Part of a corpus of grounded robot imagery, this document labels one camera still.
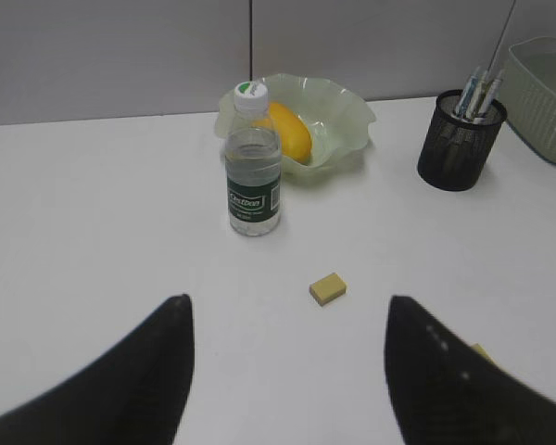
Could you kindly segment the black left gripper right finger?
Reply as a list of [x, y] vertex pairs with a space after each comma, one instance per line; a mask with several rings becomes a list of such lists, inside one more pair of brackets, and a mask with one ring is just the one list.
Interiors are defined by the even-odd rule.
[[556, 444], [556, 402], [468, 346], [418, 301], [389, 301], [385, 381], [407, 444]]

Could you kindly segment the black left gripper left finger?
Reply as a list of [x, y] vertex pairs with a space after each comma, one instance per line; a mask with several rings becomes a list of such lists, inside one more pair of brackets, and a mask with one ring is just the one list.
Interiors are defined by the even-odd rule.
[[193, 372], [192, 302], [182, 294], [76, 375], [0, 415], [0, 444], [171, 444]]

